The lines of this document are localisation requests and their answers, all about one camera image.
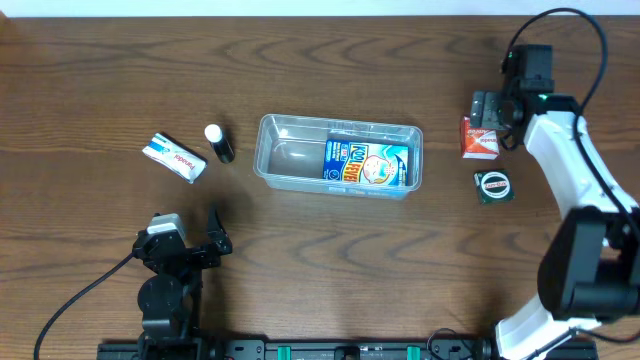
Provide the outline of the green Zam-Buk box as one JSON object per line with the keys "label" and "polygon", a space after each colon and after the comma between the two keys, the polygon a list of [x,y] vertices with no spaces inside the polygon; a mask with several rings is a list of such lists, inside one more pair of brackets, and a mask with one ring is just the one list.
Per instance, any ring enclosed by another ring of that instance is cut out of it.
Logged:
{"label": "green Zam-Buk box", "polygon": [[473,180],[481,205],[509,202],[515,197],[508,173],[502,169],[476,172]]}

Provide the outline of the blue Kool Fever box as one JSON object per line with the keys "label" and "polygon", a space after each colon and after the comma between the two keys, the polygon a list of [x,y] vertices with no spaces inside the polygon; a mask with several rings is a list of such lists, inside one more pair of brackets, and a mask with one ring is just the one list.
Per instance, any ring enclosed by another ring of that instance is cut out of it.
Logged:
{"label": "blue Kool Fever box", "polygon": [[403,145],[328,140],[323,178],[365,185],[406,186],[409,149]]}

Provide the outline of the orange Panadol box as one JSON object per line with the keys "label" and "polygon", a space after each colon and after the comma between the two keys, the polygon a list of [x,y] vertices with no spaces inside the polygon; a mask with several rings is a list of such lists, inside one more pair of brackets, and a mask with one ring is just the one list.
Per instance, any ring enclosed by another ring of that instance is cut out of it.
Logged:
{"label": "orange Panadol box", "polygon": [[495,160],[499,156],[496,131],[472,128],[468,116],[460,121],[460,145],[463,159]]}

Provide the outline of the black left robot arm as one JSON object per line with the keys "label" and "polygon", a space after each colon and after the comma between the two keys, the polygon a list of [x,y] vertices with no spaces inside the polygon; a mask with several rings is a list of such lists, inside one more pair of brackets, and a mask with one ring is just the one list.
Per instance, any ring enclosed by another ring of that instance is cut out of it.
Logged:
{"label": "black left robot arm", "polygon": [[188,247],[186,230],[176,213],[156,214],[139,231],[133,256],[155,273],[140,288],[137,303],[145,334],[156,341],[187,339],[199,327],[202,271],[221,265],[233,251],[215,207],[209,210],[208,241]]}

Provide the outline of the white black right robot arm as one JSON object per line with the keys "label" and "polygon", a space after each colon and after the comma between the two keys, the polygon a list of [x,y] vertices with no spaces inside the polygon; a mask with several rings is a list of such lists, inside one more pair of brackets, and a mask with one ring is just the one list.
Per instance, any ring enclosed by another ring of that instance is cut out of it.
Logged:
{"label": "white black right robot arm", "polygon": [[586,359],[578,335],[639,313],[639,205],[615,181],[593,146],[574,97],[539,90],[477,91],[473,126],[504,130],[540,165],[561,226],[537,274],[537,292],[475,343],[475,359]]}

